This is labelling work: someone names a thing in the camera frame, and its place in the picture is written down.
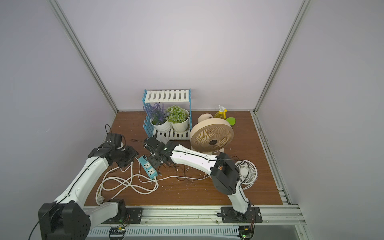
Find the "teal white power strip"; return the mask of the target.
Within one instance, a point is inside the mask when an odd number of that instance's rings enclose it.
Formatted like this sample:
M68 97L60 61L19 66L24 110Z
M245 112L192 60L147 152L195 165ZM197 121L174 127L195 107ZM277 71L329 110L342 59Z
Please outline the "teal white power strip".
M141 164L141 166L143 167L143 169L146 171L148 177L151 180L155 180L158 176L158 172L149 162L149 158L147 156L141 156L138 158L138 161Z

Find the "small white desk fan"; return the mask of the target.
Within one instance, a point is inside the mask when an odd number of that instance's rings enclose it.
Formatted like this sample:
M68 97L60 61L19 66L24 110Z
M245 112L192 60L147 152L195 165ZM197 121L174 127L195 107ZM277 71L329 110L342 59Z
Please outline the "small white desk fan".
M251 188L258 178L256 166L248 160L237 161L235 165L239 169L239 179L243 190Z

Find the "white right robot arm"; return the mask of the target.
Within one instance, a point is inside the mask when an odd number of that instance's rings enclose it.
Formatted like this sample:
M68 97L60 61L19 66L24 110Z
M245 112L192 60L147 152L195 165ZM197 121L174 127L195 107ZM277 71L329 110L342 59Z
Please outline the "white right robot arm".
M208 155L188 149L173 141L163 143L155 137L145 139L144 148L156 161L166 164L179 164L197 169L208 175L215 188L228 196L232 203L233 213L224 218L236 222L252 220L252 204L245 196L243 181L235 161L225 153Z

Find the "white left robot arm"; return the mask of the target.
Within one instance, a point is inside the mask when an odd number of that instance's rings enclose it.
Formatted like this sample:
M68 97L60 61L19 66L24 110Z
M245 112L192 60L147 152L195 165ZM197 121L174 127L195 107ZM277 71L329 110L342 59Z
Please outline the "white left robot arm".
M103 223L139 223L142 209L127 209L124 200L110 200L96 208L83 209L94 185L109 166L117 163L124 168L137 156L138 152L131 146L93 149L73 182L52 203L39 209L37 226L42 239L84 240L93 228Z

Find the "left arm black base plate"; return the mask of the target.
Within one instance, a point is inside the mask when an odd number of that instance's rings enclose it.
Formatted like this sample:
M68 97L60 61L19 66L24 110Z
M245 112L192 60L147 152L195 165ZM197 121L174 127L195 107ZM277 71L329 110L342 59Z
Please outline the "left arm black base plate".
M119 209L118 214L103 222L103 224L140 224L142 215L143 215L143 208L124 208Z

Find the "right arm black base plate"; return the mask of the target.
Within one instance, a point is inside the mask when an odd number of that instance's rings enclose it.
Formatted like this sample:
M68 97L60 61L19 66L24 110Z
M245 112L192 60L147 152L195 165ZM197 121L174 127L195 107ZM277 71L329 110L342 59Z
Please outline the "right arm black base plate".
M258 207L248 207L245 214L235 211L232 207L222 207L217 213L223 223L262 223L263 218Z

